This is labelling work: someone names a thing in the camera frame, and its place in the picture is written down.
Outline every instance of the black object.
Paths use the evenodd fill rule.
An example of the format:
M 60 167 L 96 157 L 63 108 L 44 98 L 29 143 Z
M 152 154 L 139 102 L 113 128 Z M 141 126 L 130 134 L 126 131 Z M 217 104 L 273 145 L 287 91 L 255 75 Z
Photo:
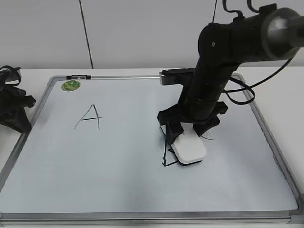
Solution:
M 18 73 L 20 67 L 3 66 L 0 70 L 0 124 L 20 133 L 29 132 L 31 124 L 24 107 L 32 108 L 36 100 L 32 96 L 26 96 L 24 90 L 16 88 L 21 82 L 21 76 Z
M 271 4 L 260 7 L 258 15 L 244 18 L 239 10 L 227 10 L 225 0 L 223 6 L 238 17 L 230 24 L 210 23 L 202 30 L 195 69 L 161 72 L 162 85 L 183 85 L 178 103 L 157 117 L 160 125 L 166 125 L 169 144 L 183 132 L 181 123 L 193 123 L 198 135 L 219 124 L 217 115 L 227 111 L 219 96 L 241 63 L 291 60 L 304 46 L 304 20 L 292 9 Z M 250 86 L 238 83 L 254 96 Z

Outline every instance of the white wall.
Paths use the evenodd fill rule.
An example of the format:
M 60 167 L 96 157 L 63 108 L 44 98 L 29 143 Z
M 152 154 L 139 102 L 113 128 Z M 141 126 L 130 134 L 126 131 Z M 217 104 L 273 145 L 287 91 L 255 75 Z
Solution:
M 200 31 L 212 20 L 215 0 L 81 0 L 94 68 L 194 67 Z M 246 0 L 229 9 L 253 15 Z M 0 0 L 0 65 L 22 68 L 91 68 L 79 0 Z M 278 3 L 304 15 L 304 0 Z M 236 14 L 218 0 L 215 22 Z M 282 62 L 245 66 L 280 66 Z M 304 66 L 301 50 L 291 66 Z
M 0 65 L 90 68 L 77 0 L 1 0 Z
M 246 0 L 227 0 L 229 9 L 252 16 Z M 215 0 L 82 0 L 95 68 L 194 67 L 200 31 L 212 21 Z M 304 15 L 303 0 L 253 0 L 278 3 Z M 218 0 L 215 22 L 230 23 Z M 280 66 L 282 62 L 245 64 Z M 304 66 L 304 51 L 291 66 Z

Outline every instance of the cable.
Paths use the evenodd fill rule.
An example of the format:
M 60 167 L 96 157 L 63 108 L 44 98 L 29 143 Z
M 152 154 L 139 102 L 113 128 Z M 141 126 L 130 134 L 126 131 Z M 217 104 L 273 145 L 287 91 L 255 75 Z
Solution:
M 249 8 L 252 12 L 254 12 L 254 13 L 259 13 L 258 10 L 256 10 L 255 8 L 253 8 L 253 6 L 252 6 L 252 0 L 247 0 L 247 5 L 248 5 L 248 8 Z
M 293 60 L 294 57 L 290 58 L 289 60 L 287 60 L 277 71 L 275 71 L 272 75 L 268 76 L 267 78 L 263 79 L 262 81 L 259 81 L 258 83 L 255 83 L 251 86 L 246 85 L 244 82 L 242 82 L 241 80 L 235 79 L 235 78 L 230 78 L 230 80 L 236 84 L 239 84 L 240 86 L 242 86 L 243 88 L 241 89 L 235 89 L 235 90 L 224 90 L 223 93 L 225 93 L 227 95 L 227 97 L 230 99 L 230 101 L 232 101 L 233 103 L 237 104 L 237 105 L 247 105 L 251 102 L 254 101 L 256 95 L 255 92 L 253 91 L 252 88 L 268 81 L 269 79 L 273 78 L 274 76 L 276 76 L 278 73 L 280 73 L 290 62 L 291 60 Z M 235 93 L 235 92 L 240 92 L 240 91 L 244 91 L 244 90 L 248 90 L 253 97 L 250 100 L 247 101 L 236 101 L 234 99 L 232 99 L 229 95 L 229 93 Z
M 280 73 L 290 62 L 291 60 L 293 60 L 294 57 L 290 58 L 289 60 L 287 60 L 277 71 L 275 71 L 272 75 L 268 76 L 267 78 L 263 79 L 262 81 L 259 81 L 251 86 L 249 86 L 251 89 L 259 86 L 260 84 L 268 81 L 269 79 L 273 78 L 274 76 L 276 76 L 278 73 Z M 235 90 L 224 90 L 224 93 L 235 93 L 235 92 L 240 92 L 240 91 L 244 91 L 247 90 L 246 88 L 241 88 L 241 89 L 235 89 Z
M 217 9 L 217 4 L 218 4 L 218 0 L 215 0 L 212 23 L 214 23 L 214 17 L 215 17 L 215 11 L 216 11 L 216 9 Z
M 228 13 L 237 13 L 238 17 L 240 17 L 240 18 L 244 17 L 242 11 L 240 11 L 240 10 L 228 10 L 227 9 L 227 0 L 223 0 L 223 8 L 224 8 L 224 11 L 226 11 Z

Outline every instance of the white surface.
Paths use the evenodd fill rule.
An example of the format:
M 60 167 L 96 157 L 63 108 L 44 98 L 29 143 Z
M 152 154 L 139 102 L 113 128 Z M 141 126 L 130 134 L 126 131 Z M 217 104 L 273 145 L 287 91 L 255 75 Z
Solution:
M 171 145 L 176 157 L 182 164 L 191 164 L 204 159 L 207 154 L 203 141 L 193 130 L 193 124 L 182 123 L 184 132 Z M 166 126 L 161 127 L 166 134 Z
M 77 0 L 1 0 L 0 5 L 1 66 L 91 68 Z
M 250 81 L 258 81 L 269 73 L 273 72 L 276 67 L 243 67 L 238 70 L 245 78 Z M 304 183 L 304 175 L 302 171 L 302 164 L 304 160 L 304 154 L 302 152 L 302 138 L 301 130 L 304 128 L 304 122 L 302 121 L 301 111 L 303 106 L 300 104 L 302 100 L 302 84 L 304 84 L 304 78 L 302 77 L 303 67 L 288 67 L 281 72 L 271 82 L 260 86 L 256 89 L 256 101 L 263 112 L 263 116 L 267 119 L 267 123 L 270 126 L 273 135 L 280 143 L 285 157 L 288 157 L 292 170 L 300 183 Z M 154 75 L 157 74 L 160 69 L 62 69 L 62 70 L 22 70 L 22 82 L 20 87 L 24 88 L 29 94 L 34 95 L 36 99 L 39 99 L 44 91 L 45 85 L 49 78 L 54 75 L 71 75 L 71 74 L 89 74 L 89 75 Z M 294 110 L 294 118 L 288 119 L 286 117 L 290 115 L 289 109 Z M 32 113 L 32 109 L 26 110 L 29 115 Z M 7 160 L 14 144 L 16 143 L 19 134 L 11 131 L 9 128 L 0 125 L 0 168 Z M 304 192 L 304 184 L 301 185 L 301 190 Z M 107 228 L 123 227 L 123 226 L 102 226 Z M 304 225 L 288 225 L 288 224 L 217 224 L 217 225 L 155 225 L 155 227 L 161 228 L 303 228 Z
M 62 84 L 54 85 L 0 193 L 1 212 L 297 208 L 250 106 L 228 104 L 210 131 L 215 140 L 203 140 L 209 151 L 203 163 L 163 167 L 156 117 L 177 102 L 181 85 L 162 86 L 158 78 L 87 80 L 65 92 Z M 103 117 L 100 130 L 97 120 L 74 129 L 91 104 Z

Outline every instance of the whiteboard frame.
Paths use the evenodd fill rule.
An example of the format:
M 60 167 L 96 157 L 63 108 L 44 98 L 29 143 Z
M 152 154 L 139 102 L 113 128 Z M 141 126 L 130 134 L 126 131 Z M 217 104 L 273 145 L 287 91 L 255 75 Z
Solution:
M 67 80 L 68 76 L 52 77 L 38 103 L 33 117 L 32 126 L 38 119 L 47 98 L 57 81 Z M 69 78 L 87 80 L 84 75 L 73 75 Z M 244 81 L 242 75 L 233 74 Z M 127 79 L 157 79 L 159 76 L 92 76 L 90 80 L 127 80 Z M 251 98 L 244 91 L 246 99 Z M 304 223 L 304 196 L 290 172 L 278 144 L 271 134 L 260 110 L 255 102 L 250 107 L 269 143 L 273 157 L 294 194 L 298 209 L 284 211 L 222 211 L 222 212 L 130 212 L 130 213 L 0 213 L 0 225 L 69 225 L 69 224 L 165 224 L 165 223 L 252 223 L 252 222 L 283 222 Z M 22 148 L 30 133 L 23 133 L 18 139 L 13 151 L 0 172 L 0 192 L 15 165 Z

